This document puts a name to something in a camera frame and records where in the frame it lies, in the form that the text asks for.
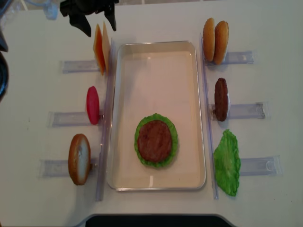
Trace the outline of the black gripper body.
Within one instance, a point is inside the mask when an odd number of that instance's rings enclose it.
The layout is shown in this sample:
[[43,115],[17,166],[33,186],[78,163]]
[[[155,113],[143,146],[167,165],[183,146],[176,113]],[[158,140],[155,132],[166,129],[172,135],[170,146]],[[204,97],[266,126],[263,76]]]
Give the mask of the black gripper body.
[[106,16],[113,15],[115,4],[119,0],[64,0],[60,3],[60,12],[67,15],[90,15],[104,12]]

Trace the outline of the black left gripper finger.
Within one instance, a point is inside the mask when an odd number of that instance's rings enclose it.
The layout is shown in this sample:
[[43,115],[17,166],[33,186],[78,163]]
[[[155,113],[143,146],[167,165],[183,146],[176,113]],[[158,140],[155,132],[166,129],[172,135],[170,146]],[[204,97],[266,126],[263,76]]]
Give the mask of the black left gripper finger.
[[88,37],[91,37],[91,27],[85,15],[69,15],[70,25],[78,28]]

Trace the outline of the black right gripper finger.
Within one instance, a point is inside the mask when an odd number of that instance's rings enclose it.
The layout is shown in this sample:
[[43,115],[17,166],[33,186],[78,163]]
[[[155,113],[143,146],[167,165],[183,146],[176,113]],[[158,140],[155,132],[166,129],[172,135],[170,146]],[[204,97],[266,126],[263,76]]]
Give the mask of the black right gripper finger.
[[113,31],[116,31],[115,6],[107,5],[104,10],[104,15],[108,19]]

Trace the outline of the dark robot arm left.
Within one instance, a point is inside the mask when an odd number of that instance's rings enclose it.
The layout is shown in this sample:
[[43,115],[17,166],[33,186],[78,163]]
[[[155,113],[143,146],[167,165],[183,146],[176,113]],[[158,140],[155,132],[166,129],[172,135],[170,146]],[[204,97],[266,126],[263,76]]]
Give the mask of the dark robot arm left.
[[[0,1],[0,22],[8,16],[10,8],[13,11],[14,3],[19,2],[20,0]],[[120,2],[119,0],[63,0],[59,6],[56,0],[39,0],[39,2],[24,0],[24,2],[42,8],[48,20],[56,20],[59,9],[64,17],[69,16],[71,26],[78,28],[88,37],[91,37],[91,27],[86,16],[104,12],[113,31],[116,31],[115,5]],[[0,100],[5,95],[9,82],[9,67],[2,54],[8,51],[9,48],[0,27]]]

